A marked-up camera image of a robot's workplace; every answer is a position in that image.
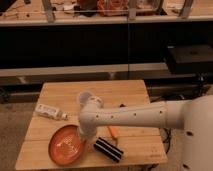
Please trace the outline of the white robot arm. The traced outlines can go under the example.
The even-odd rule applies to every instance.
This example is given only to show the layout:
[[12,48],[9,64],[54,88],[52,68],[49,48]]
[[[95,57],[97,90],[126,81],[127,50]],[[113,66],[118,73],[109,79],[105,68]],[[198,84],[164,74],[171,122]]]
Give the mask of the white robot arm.
[[213,171],[213,95],[122,108],[103,108],[92,96],[79,113],[79,134],[87,139],[98,126],[183,129],[181,171]]

